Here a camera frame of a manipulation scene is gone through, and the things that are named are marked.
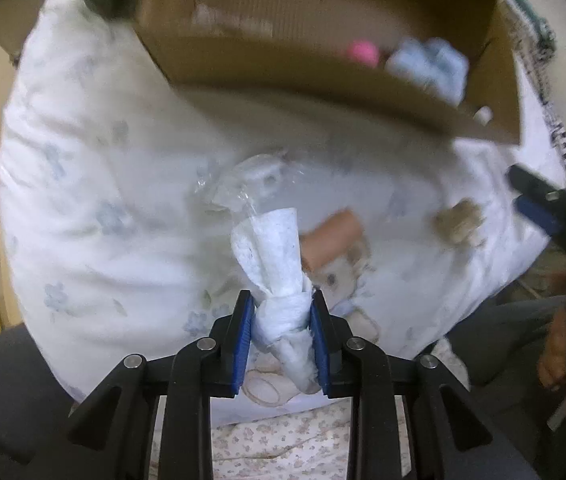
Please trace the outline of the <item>beige floral scrunchie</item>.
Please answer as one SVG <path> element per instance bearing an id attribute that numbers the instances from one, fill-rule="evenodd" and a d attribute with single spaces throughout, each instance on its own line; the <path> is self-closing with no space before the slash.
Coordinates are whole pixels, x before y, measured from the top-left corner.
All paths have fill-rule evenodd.
<path id="1" fill-rule="evenodd" d="M 471 198 L 463 198 L 454 206 L 440 210 L 434 218 L 434 228 L 450 246 L 477 248 L 484 244 L 482 208 Z"/>

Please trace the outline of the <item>white knotted cloth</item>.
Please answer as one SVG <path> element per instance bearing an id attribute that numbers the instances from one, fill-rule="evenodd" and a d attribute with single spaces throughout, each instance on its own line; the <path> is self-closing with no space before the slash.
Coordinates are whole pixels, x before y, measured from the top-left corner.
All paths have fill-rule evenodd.
<path id="1" fill-rule="evenodd" d="M 313 285 L 302 270 L 297 211 L 257 214 L 234 226 L 234 257 L 257 289 L 251 340 L 281 365 L 302 393 L 318 390 L 318 369 L 310 333 Z"/>

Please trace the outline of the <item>light blue fluffy scrunchie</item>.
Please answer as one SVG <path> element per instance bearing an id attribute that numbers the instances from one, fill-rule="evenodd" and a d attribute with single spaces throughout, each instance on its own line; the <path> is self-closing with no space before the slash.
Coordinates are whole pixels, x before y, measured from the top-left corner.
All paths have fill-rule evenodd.
<path id="1" fill-rule="evenodd" d="M 464 100 L 469 60 L 447 40 L 404 38 L 389 55 L 385 68 L 452 106 Z"/>

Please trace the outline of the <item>mauve fabric scrunchie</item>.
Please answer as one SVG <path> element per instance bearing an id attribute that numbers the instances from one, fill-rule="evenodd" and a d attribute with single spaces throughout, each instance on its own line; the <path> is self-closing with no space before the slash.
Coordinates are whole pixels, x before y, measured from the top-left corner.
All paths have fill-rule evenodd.
<path id="1" fill-rule="evenodd" d="M 220 36 L 273 37 L 273 25 L 267 20 L 228 13 L 203 3 L 196 6 L 192 25 Z"/>

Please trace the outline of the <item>clear plastic bag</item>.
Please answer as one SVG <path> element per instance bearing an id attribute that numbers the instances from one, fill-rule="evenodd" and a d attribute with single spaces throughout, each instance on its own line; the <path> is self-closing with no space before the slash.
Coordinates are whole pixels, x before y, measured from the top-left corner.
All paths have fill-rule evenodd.
<path id="1" fill-rule="evenodd" d="M 252 214 L 281 191 L 294 171 L 289 150 L 255 154 L 236 164 L 209 159 L 207 167 L 197 171 L 193 194 L 207 210 Z"/>

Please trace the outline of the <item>brown cardboard box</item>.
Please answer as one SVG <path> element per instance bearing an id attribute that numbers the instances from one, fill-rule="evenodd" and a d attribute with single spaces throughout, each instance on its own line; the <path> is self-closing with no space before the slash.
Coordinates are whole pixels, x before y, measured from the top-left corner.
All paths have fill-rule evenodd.
<path id="1" fill-rule="evenodd" d="M 273 37 L 220 36 L 194 27 L 198 3 L 267 20 Z M 134 26 L 177 84 L 271 87 L 413 118 L 450 136 L 507 144 L 522 137 L 501 0 L 138 0 Z M 468 58 L 459 106 L 346 57 L 356 40 L 390 51 L 408 37 L 442 38 Z"/>

